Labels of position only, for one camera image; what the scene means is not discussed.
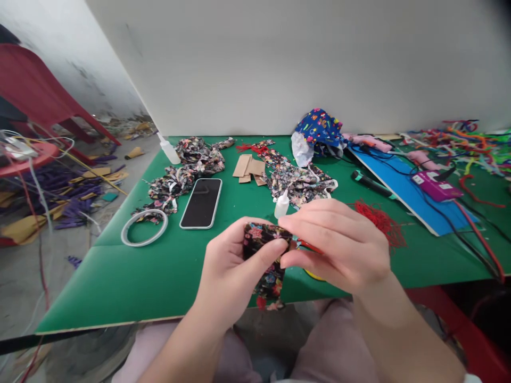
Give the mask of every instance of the smartphone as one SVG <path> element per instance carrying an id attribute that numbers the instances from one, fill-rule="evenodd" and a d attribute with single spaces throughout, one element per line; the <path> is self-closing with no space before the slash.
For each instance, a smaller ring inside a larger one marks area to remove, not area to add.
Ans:
<path id="1" fill-rule="evenodd" d="M 179 226 L 182 229 L 210 229 L 215 221 L 221 189 L 221 179 L 199 178 Z"/>

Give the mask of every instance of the glue bottle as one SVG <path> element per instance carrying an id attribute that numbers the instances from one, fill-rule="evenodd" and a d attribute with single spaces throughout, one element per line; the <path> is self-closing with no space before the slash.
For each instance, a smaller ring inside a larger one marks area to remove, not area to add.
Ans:
<path id="1" fill-rule="evenodd" d="M 284 191 L 284 194 L 279 198 L 273 198 L 273 202 L 276 202 L 275 205 L 275 213 L 274 216 L 276 219 L 287 214 L 287 208 L 289 207 L 289 198 L 287 196 L 287 189 Z"/>
<path id="2" fill-rule="evenodd" d="M 168 142 L 166 139 L 164 139 L 160 132 L 156 132 L 156 134 L 160 138 L 161 149 L 163 150 L 167 158 L 170 160 L 170 162 L 172 162 L 172 164 L 174 165 L 181 163 L 181 159 L 177 155 L 177 152 L 172 146 L 172 144 Z"/>

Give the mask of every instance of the green table surface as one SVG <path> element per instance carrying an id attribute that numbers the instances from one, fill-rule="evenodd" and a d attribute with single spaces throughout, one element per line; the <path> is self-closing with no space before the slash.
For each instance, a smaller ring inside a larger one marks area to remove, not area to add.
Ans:
<path id="1" fill-rule="evenodd" d="M 170 137 L 176 144 L 182 137 Z M 212 144 L 226 137 L 205 137 Z M 268 137 L 235 137 L 236 145 L 256 143 Z M 272 137 L 277 151 L 293 160 L 289 136 Z M 225 171 L 214 178 L 223 181 L 215 223 L 209 230 L 183 230 L 179 221 L 189 194 L 178 199 L 178 213 L 169 217 L 169 225 L 161 238 L 151 245 L 134 248 L 122 244 L 120 232 L 134 208 L 150 201 L 148 185 L 140 180 L 131 191 L 108 226 L 90 249 L 60 296 L 55 300 L 37 328 L 38 334 L 84 328 L 110 326 L 137 321 L 157 320 L 184 315 L 192 305 L 202 270 L 204 251 L 208 241 L 243 217 L 260 217 L 275 222 L 275 204 L 266 186 L 258 187 L 254 180 L 239 184 L 232 176 L 239 154 L 235 146 L 222 151 Z M 395 221 L 404 223 L 407 247 L 392 255 L 392 270 L 406 288 L 448 284 L 489 278 L 484 266 L 460 244 L 454 235 L 434 237 L 397 201 L 392 201 L 365 188 L 350 178 L 353 165 L 333 158 L 315 159 L 322 170 L 339 182 L 332 197 L 345 203 L 363 198 L 368 204 L 378 203 Z M 169 161 L 160 151 L 143 179 L 153 180 L 164 175 Z M 479 198 L 509 205 L 507 182 L 472 167 L 473 180 L 467 184 Z M 511 235 L 509 206 L 505 209 L 473 204 L 501 229 Z M 483 223 L 488 238 L 502 266 L 511 271 L 510 245 L 491 226 Z M 159 226 L 144 222 L 135 224 L 129 237 L 138 242 L 151 237 Z M 477 244 L 473 233 L 464 234 Z M 332 285 L 316 281 L 300 268 L 286 271 L 282 300 L 287 303 L 346 293 Z M 250 303 L 255 306 L 255 297 Z"/>

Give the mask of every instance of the hand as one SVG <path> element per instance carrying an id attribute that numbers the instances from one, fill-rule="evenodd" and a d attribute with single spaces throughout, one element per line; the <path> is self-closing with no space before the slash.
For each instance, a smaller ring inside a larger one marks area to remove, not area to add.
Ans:
<path id="1" fill-rule="evenodd" d="M 282 256 L 283 268 L 299 266 L 355 295 L 390 274 L 387 238 L 342 202 L 316 199 L 278 224 L 323 252 L 292 250 Z"/>
<path id="2" fill-rule="evenodd" d="M 271 224 L 258 218 L 240 218 L 206 247 L 193 309 L 200 311 L 204 321 L 212 322 L 222 335 L 241 317 L 259 279 L 288 247 L 284 239 L 275 239 L 243 261 L 244 228 L 248 222 Z"/>

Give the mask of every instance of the gray wall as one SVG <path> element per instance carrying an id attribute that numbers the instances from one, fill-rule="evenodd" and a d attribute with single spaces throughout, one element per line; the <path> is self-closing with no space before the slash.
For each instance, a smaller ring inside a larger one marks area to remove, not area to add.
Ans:
<path id="1" fill-rule="evenodd" d="M 483 0 L 86 0 L 166 134 L 288 134 L 479 118 L 508 126 L 511 49 Z"/>
<path id="2" fill-rule="evenodd" d="M 1 0 L 0 23 L 41 57 L 89 113 L 146 113 L 84 0 Z"/>

